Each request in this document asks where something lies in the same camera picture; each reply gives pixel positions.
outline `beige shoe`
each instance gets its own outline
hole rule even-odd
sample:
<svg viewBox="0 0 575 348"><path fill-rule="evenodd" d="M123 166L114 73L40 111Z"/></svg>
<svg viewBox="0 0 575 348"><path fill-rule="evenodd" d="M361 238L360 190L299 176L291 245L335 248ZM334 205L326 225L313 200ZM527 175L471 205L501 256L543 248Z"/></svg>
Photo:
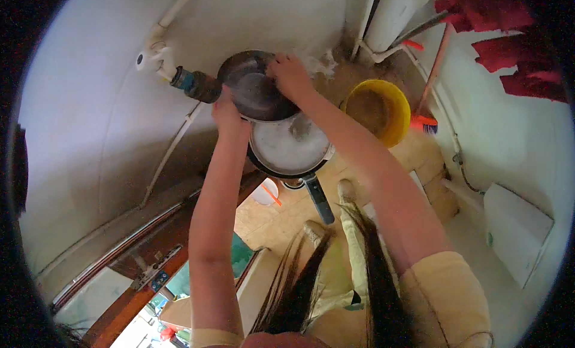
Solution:
<svg viewBox="0 0 575 348"><path fill-rule="evenodd" d="M327 229L320 223L307 220L304 223L304 233L312 241L313 246L317 247L321 239L325 236Z"/></svg>
<svg viewBox="0 0 575 348"><path fill-rule="evenodd" d="M338 183L338 196L340 204L354 202L357 199L355 187L350 180L343 179Z"/></svg>

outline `red towel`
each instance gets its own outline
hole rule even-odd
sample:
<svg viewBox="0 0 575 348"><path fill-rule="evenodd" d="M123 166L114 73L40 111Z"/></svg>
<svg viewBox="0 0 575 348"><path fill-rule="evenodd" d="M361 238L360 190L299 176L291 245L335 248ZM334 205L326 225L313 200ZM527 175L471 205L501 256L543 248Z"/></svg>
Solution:
<svg viewBox="0 0 575 348"><path fill-rule="evenodd" d="M556 83L549 83L535 77L526 77L520 72L501 76L503 89L509 95L528 96L530 98L549 99L567 103L565 89Z"/></svg>
<svg viewBox="0 0 575 348"><path fill-rule="evenodd" d="M534 23L520 0L436 0L435 10L451 14L446 21L462 31L491 31L524 28Z"/></svg>
<svg viewBox="0 0 575 348"><path fill-rule="evenodd" d="M445 21L458 33L521 29L524 34L473 43L479 54L476 61L491 73L517 65L515 74L500 78L510 95L567 102L543 35L533 27L535 21L521 0L437 0L435 10L450 12Z"/></svg>
<svg viewBox="0 0 575 348"><path fill-rule="evenodd" d="M478 41L471 45L479 54L475 61L489 72L512 68L522 61L548 64L549 67L553 67L553 58L548 55L546 45L537 34L500 37Z"/></svg>

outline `orange stick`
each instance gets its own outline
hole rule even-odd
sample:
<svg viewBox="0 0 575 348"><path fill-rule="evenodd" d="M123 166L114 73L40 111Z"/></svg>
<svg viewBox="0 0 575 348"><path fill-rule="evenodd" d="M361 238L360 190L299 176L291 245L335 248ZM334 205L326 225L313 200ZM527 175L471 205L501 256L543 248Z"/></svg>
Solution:
<svg viewBox="0 0 575 348"><path fill-rule="evenodd" d="M267 187L265 187L263 184L262 184L262 188L263 188L264 190L266 190L266 192L267 192L268 194L270 194L271 198L273 198L274 201L276 201L276 203L278 204L278 206L281 206L281 205L282 205L282 203L274 196L274 194L272 194L272 193L270 192L270 190L268 190Z"/></svg>

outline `water heater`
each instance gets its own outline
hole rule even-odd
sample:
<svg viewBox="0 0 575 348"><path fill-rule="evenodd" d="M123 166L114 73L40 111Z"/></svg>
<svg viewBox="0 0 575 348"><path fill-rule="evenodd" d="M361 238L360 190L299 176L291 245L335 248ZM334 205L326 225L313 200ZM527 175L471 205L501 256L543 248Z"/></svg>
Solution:
<svg viewBox="0 0 575 348"><path fill-rule="evenodd" d="M484 198L493 250L523 288L543 254L553 220L513 192L492 184Z"/></svg>

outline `orange handle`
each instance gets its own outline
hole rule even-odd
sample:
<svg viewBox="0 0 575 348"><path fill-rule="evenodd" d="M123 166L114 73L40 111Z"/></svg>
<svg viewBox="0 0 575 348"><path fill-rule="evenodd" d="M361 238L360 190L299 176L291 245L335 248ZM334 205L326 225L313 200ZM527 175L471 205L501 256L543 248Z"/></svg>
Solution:
<svg viewBox="0 0 575 348"><path fill-rule="evenodd" d="M266 190L266 192L267 192L268 194L270 194L271 198L273 198L274 201L276 201L276 203L278 204L278 206L281 206L281 205L282 205L282 203L274 196L274 194L272 194L272 193L270 192L270 190L268 190L267 187L265 187L263 184L262 184L262 188L263 188L264 190Z"/></svg>
<svg viewBox="0 0 575 348"><path fill-rule="evenodd" d="M413 49L415 49L415 50L417 50L417 51L423 51L423 50L425 50L425 48L423 47L422 44L420 44L420 43L418 43L418 42L411 41L411 40L404 40L404 41L402 42L402 44L403 44L403 45L406 45L406 46L411 46Z"/></svg>

